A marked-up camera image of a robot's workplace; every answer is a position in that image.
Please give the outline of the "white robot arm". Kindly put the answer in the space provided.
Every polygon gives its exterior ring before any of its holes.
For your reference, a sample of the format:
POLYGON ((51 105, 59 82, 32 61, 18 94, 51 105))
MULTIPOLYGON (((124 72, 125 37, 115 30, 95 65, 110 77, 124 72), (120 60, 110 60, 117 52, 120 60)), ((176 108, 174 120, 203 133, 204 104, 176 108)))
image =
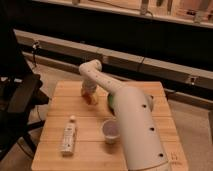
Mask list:
POLYGON ((128 171, 172 171, 152 117, 152 99, 142 90, 101 72, 99 60, 79 66, 82 89, 100 86, 113 96, 113 110, 128 171))

